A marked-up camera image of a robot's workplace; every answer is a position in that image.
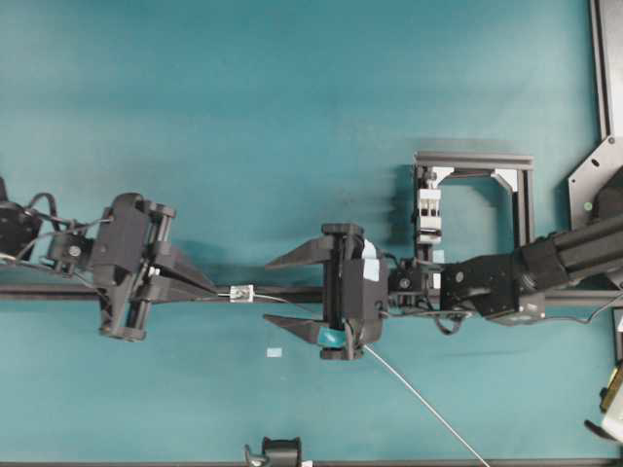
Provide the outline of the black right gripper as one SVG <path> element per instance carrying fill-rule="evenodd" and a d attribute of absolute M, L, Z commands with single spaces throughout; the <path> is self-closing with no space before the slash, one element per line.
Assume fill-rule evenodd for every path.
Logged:
<path fill-rule="evenodd" d="M 388 311 L 388 266 L 382 250 L 365 237 L 360 226 L 331 223 L 321 231 L 333 241 L 327 261 L 326 240 L 318 237 L 268 262 L 265 268 L 324 262 L 323 322 L 273 314 L 263 318 L 302 341 L 319 343 L 323 360 L 357 360 L 365 346 L 382 335 Z"/>

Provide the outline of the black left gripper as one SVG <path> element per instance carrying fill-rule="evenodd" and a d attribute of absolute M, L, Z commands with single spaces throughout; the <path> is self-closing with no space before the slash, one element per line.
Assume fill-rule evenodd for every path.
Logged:
<path fill-rule="evenodd" d="M 175 216 L 174 208 L 138 193 L 118 195 L 104 210 L 90 259 L 92 283 L 100 294 L 102 336 L 142 341 L 151 309 L 146 302 L 191 302 L 218 295 L 213 281 L 181 249 L 156 242 L 168 239 Z M 142 285 L 148 252 L 158 276 Z"/>

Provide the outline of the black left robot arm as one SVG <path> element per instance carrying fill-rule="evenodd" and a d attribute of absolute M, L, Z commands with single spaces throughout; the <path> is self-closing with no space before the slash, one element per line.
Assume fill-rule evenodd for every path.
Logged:
<path fill-rule="evenodd" d="M 173 208 L 138 193 L 116 196 L 90 222 L 62 218 L 55 197 L 27 205 L 1 199 L 1 260 L 10 267 L 89 278 L 100 304 L 101 335 L 143 341 L 154 304 L 218 295 L 218 288 L 170 239 Z"/>

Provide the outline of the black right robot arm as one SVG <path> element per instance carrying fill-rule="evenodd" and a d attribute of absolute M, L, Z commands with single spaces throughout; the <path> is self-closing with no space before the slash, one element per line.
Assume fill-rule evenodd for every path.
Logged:
<path fill-rule="evenodd" d="M 265 320 L 317 345 L 327 360 L 356 360 L 381 338 L 396 307 L 406 315 L 460 322 L 475 313 L 513 326 L 543 319 L 542 295 L 622 267 L 622 218 L 551 233 L 509 253 L 445 265 L 397 261 L 356 224 L 325 224 L 322 235 L 272 260 L 271 269 L 320 265 L 322 316 Z"/>

